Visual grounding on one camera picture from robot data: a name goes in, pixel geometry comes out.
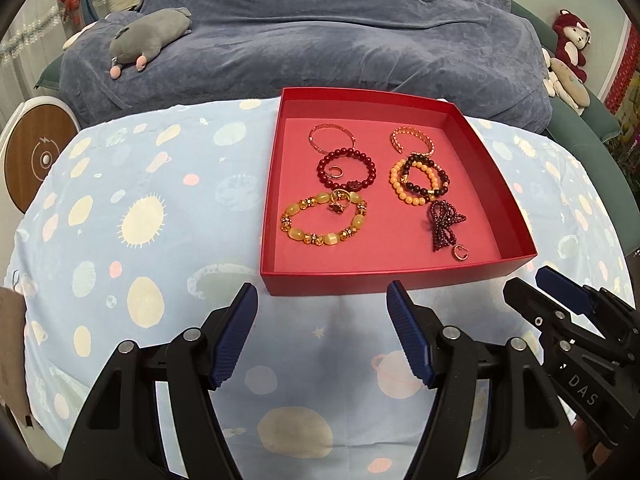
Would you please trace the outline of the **dark garnet bead strand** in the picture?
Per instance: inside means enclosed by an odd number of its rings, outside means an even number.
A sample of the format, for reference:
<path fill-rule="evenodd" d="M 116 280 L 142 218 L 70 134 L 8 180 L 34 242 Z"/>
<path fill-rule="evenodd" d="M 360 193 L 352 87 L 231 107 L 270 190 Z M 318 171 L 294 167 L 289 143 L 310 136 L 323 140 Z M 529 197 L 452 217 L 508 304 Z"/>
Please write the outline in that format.
<path fill-rule="evenodd" d="M 438 252 L 445 247 L 456 247 L 458 244 L 454 226 L 466 221 L 466 215 L 457 212 L 446 200 L 435 200 L 427 211 L 432 232 L 432 248 Z"/>

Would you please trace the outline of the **light blue patterned tablecloth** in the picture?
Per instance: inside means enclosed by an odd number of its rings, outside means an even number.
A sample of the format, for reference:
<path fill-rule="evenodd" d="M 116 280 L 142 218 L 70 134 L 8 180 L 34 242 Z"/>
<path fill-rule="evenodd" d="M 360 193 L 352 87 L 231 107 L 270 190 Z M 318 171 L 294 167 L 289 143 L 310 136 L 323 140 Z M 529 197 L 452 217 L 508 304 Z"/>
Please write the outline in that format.
<path fill-rule="evenodd" d="M 213 395 L 247 479 L 399 479 L 434 394 L 411 373 L 385 297 L 271 296 L 260 274 L 279 99 L 177 105 L 76 136 L 15 235 L 2 278 L 26 299 L 35 418 L 66 445 L 116 344 L 163 344 L 260 289 L 232 377 Z M 631 300 L 620 230 L 584 165 L 519 128 L 465 118 L 518 204 L 536 256 Z"/>

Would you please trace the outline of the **red shallow tray box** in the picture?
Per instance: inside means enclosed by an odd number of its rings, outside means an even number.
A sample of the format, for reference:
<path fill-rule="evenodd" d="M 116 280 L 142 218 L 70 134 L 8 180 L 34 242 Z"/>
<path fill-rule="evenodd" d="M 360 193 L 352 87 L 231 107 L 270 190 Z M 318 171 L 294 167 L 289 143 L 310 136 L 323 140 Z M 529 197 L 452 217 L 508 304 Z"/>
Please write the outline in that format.
<path fill-rule="evenodd" d="M 308 143 L 312 126 L 333 122 L 356 136 L 356 150 L 372 159 L 369 174 L 359 160 L 338 161 L 348 180 L 366 180 L 368 205 L 362 228 L 333 246 L 307 245 L 299 233 L 337 233 L 352 212 L 326 205 L 304 210 L 292 231 L 281 228 L 285 209 L 320 194 L 322 156 Z M 401 159 L 390 135 L 403 138 L 406 153 L 433 150 L 449 178 L 448 202 L 466 221 L 454 226 L 458 244 L 434 252 L 427 206 L 403 202 L 390 184 Z M 337 88 L 287 88 L 282 92 L 268 177 L 260 274 L 274 296 L 331 296 L 382 292 L 392 281 L 408 289 L 498 278 L 536 256 L 518 204 L 480 136 L 447 102 L 392 92 Z"/>

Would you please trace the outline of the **teal sofa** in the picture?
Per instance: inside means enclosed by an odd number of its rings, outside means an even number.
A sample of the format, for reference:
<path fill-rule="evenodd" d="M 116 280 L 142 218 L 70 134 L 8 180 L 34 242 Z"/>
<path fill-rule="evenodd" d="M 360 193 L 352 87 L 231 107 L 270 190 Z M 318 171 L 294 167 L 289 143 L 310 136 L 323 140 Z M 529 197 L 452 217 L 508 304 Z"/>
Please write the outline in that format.
<path fill-rule="evenodd" d="M 556 44 L 556 33 L 552 27 L 538 18 L 532 12 L 529 12 L 524 6 L 516 1 L 511 1 L 511 11 L 513 14 L 524 18 L 534 26 L 536 34 L 541 45 L 551 51 Z M 46 89 L 52 92 L 60 91 L 60 78 L 62 73 L 63 53 L 55 58 L 41 72 L 34 84 L 35 89 Z M 552 122 L 549 125 L 549 133 L 557 133 L 559 136 L 565 136 L 577 127 L 572 115 L 578 117 L 575 112 L 570 112 L 566 103 L 560 98 L 553 98 L 551 101 L 554 112 Z M 620 132 L 620 126 L 614 115 L 605 107 L 605 105 L 594 95 L 590 96 L 590 107 L 587 107 L 582 114 L 579 115 L 580 120 L 597 136 L 602 142 L 606 142 Z"/>

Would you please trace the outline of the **beige plush toy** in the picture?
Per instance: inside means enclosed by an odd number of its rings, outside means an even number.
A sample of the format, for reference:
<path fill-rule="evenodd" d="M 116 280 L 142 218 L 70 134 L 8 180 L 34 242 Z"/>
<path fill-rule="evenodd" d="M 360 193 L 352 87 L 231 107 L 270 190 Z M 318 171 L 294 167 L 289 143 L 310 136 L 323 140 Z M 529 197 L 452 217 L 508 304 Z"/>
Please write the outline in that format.
<path fill-rule="evenodd" d="M 550 98 L 557 96 L 568 105 L 578 116 L 590 105 L 590 96 L 584 84 L 573 71 L 561 60 L 542 48 L 544 65 L 548 74 L 544 78 L 544 86 Z"/>

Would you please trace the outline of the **thin gold bangle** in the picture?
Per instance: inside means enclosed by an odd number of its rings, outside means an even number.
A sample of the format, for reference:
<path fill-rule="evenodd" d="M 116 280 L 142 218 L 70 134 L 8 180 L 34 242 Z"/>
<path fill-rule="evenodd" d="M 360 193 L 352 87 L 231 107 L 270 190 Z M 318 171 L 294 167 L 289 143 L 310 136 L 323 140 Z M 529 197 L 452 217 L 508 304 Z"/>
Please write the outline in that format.
<path fill-rule="evenodd" d="M 342 148 L 354 148 L 356 136 L 344 126 L 333 122 L 322 122 L 311 127 L 308 132 L 308 143 L 316 152 L 327 155 Z"/>

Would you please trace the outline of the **round wooden white table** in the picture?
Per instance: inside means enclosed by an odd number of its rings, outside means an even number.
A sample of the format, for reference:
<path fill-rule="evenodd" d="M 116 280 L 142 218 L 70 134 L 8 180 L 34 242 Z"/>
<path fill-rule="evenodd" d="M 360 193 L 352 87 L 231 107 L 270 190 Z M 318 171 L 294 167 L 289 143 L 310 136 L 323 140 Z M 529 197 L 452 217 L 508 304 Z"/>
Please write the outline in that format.
<path fill-rule="evenodd" d="M 14 110 L 1 133 L 1 177 L 22 214 L 79 130 L 73 111 L 54 96 L 36 96 Z"/>

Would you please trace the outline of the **red monkey plush toy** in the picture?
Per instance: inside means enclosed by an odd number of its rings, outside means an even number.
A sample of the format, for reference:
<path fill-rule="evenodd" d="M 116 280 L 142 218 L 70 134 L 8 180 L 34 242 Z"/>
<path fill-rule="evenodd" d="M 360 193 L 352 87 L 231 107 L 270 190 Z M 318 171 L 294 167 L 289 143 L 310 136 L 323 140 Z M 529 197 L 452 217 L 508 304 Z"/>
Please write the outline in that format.
<path fill-rule="evenodd" d="M 588 78 L 584 70 L 586 65 L 584 50 L 591 42 L 588 25 L 569 10 L 561 9 L 552 29 L 558 35 L 555 56 L 566 64 L 584 84 Z"/>

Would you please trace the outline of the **grey plush mouse toy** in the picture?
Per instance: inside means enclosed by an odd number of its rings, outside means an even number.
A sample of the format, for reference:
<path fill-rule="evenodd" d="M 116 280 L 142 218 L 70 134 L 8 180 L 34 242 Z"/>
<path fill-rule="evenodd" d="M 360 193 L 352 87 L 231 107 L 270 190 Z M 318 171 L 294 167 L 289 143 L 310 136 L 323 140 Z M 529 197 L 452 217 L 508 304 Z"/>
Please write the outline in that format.
<path fill-rule="evenodd" d="M 168 8 L 143 15 L 123 27 L 110 44 L 110 76 L 117 79 L 125 65 L 142 72 L 160 51 L 190 34 L 191 12 L 187 8 Z"/>

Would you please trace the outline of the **blue-grey sofa cover blanket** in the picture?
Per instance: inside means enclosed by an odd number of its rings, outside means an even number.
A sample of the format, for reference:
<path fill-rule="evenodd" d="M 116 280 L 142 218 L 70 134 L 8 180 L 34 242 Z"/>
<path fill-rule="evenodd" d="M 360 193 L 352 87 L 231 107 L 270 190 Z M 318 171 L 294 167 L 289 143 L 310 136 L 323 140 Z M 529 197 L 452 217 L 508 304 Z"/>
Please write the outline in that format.
<path fill-rule="evenodd" d="M 112 79 L 119 29 L 168 8 L 190 32 Z M 60 98 L 83 126 L 176 104 L 265 99 L 286 87 L 443 98 L 463 114 L 544 130 L 552 106 L 538 36 L 510 0 L 141 0 L 62 57 Z"/>

